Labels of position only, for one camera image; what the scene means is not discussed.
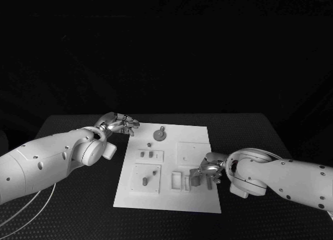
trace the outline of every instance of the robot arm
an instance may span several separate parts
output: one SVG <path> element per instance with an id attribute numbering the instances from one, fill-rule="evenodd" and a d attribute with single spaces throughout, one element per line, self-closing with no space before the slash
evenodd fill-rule
<path id="1" fill-rule="evenodd" d="M 140 123 L 123 114 L 106 114 L 95 126 L 54 134 L 25 143 L 0 157 L 0 205 L 51 187 L 84 165 L 104 156 L 111 159 L 117 147 L 107 142 L 111 133 L 134 135 Z"/>
<path id="2" fill-rule="evenodd" d="M 254 148 L 230 156 L 208 153 L 199 168 L 191 170 L 192 186 L 198 185 L 195 179 L 202 175 L 221 183 L 218 178 L 225 169 L 230 191 L 240 197 L 247 198 L 250 194 L 264 196 L 270 187 L 286 200 L 333 213 L 333 167 L 271 157 Z"/>

